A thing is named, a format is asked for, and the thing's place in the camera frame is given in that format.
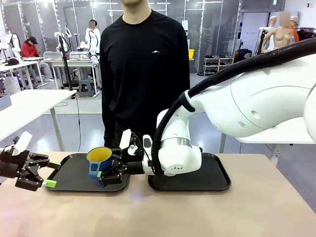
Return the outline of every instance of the chin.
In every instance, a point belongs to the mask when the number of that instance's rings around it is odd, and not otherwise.
[[[121,2],[124,4],[124,5],[136,5],[136,4],[139,4],[141,2],[143,2],[144,0],[121,0]]]

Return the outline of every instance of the man in black shirt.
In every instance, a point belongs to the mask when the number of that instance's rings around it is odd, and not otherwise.
[[[123,16],[101,36],[104,146],[119,146],[124,130],[152,138],[158,114],[190,89],[185,31],[149,8],[148,0],[121,0]]]

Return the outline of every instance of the orange shirt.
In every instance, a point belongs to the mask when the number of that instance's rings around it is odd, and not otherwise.
[[[294,36],[294,40],[297,43],[299,41],[299,38],[296,29],[292,25],[290,25],[288,28],[292,30],[292,35]]]

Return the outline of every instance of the mug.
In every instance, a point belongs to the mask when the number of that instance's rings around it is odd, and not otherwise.
[[[107,147],[96,147],[88,152],[89,176],[93,179],[98,178],[99,171],[107,171],[112,167],[112,150]]]

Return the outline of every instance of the black strap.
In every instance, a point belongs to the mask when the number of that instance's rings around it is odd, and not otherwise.
[[[189,112],[191,112],[191,113],[193,113],[193,112],[196,111],[195,108],[193,108],[193,107],[190,105],[190,103],[188,102],[188,100],[187,100],[187,98],[186,98],[186,95],[185,95],[185,92],[183,92],[183,93],[179,96],[179,100],[180,100],[181,104],[183,105],[183,107],[184,107],[187,111],[189,111]]]

